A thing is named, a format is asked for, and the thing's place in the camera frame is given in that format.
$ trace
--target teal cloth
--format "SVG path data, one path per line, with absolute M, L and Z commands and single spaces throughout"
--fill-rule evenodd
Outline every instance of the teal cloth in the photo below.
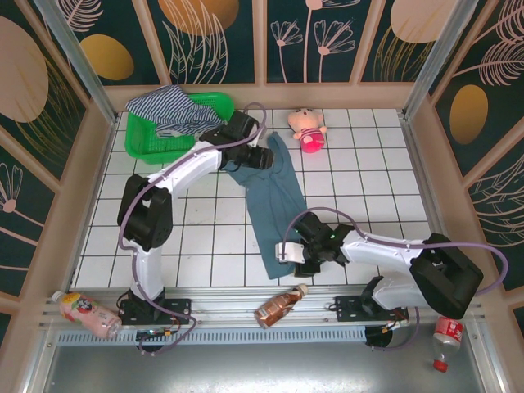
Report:
M 280 264 L 275 256 L 275 245 L 282 241 L 287 225 L 306 209 L 304 196 L 291 162 L 286 144 L 276 133 L 268 137 L 274 162 L 269 169 L 252 169 L 229 163 L 225 169 L 231 177 L 246 188 L 247 209 L 253 223 L 256 241 L 270 279 L 293 273 L 295 264 Z M 298 242 L 300 236 L 289 233 L 288 242 Z

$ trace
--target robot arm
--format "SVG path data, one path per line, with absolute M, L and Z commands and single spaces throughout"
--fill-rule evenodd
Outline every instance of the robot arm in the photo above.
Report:
M 200 136 L 200 140 L 186 153 L 191 159 L 185 161 L 176 170 L 169 171 L 175 163 L 146 178 L 132 175 L 126 183 L 122 203 L 118 213 L 118 225 L 136 195 L 158 178 L 162 178 L 144 196 L 142 203 L 133 209 L 124 229 L 125 240 L 137 251 L 137 274 L 142 289 L 150 299 L 162 303 L 165 294 L 161 276 L 162 245 L 168 240 L 173 230 L 174 202 L 178 195 L 191 187 L 205 174 L 222 169 L 228 162 L 251 168 L 266 169 L 273 164 L 273 153 L 269 149 L 257 147 L 258 137 L 249 144 L 242 144 L 229 149 L 209 149 L 203 153 L 197 151 L 205 147 L 224 145 L 240 141 L 258 129 L 258 122 L 248 115 L 235 111 L 228 125 L 213 129 Z M 143 296 L 136 283 L 131 285 L 131 292 L 137 303 L 143 302 Z
M 385 277 L 371 280 L 361 296 L 366 308 L 382 309 L 417 306 L 432 307 L 436 312 L 461 319 L 482 279 L 482 271 L 457 247 L 415 249 L 386 246 L 361 237 L 351 225 L 331 229 L 309 212 L 294 229 L 302 243 L 287 243 L 282 258 L 282 243 L 276 246 L 280 262 L 296 262 L 296 276 L 308 277 L 320 272 L 325 261 L 340 265 L 364 263 L 377 265 Z M 426 240 L 398 240 L 373 235 L 386 243 L 420 245 L 450 242 L 433 233 Z

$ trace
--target plastic bottle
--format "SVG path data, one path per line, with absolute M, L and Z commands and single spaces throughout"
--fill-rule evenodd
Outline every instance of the plastic bottle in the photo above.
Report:
M 436 356 L 433 368 L 435 370 L 441 373 L 448 371 L 447 360 L 459 351 L 463 331 L 464 325 L 454 319 L 440 317 L 436 321 L 433 334 L 433 348 Z
M 119 317 L 80 293 L 57 291 L 52 299 L 60 305 L 62 317 L 71 322 L 82 323 L 97 337 L 112 338 L 122 326 Z
M 308 287 L 301 284 L 293 288 L 291 292 L 275 296 L 255 311 L 256 322 L 264 329 L 273 326 L 292 310 L 298 300 L 307 294 Z

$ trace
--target pink bottle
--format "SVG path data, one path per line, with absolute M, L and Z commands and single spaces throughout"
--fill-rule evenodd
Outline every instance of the pink bottle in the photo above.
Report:
M 53 301 L 60 305 L 62 317 L 71 322 L 82 323 L 95 336 L 113 338 L 122 326 L 122 321 L 96 301 L 77 292 L 57 291 Z

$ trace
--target tiled floor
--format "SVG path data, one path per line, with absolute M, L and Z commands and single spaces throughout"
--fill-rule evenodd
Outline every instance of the tiled floor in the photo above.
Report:
M 269 133 L 279 133 L 290 149 L 308 207 L 342 210 L 364 230 L 398 238 L 425 238 L 430 230 L 395 110 L 323 110 L 327 148 L 302 154 L 287 126 L 288 110 L 268 112 Z M 260 119 L 260 111 L 251 111 Z M 117 247 L 116 214 L 132 173 L 150 174 L 124 149 L 127 114 L 120 119 L 92 224 L 73 287 L 128 287 L 131 258 Z M 317 212 L 330 224 L 335 214 Z M 245 191 L 226 173 L 208 174 L 174 207 L 174 231 L 163 248 L 167 287 L 244 287 L 367 283 L 377 267 L 326 263 L 314 278 L 269 280 L 246 211 Z

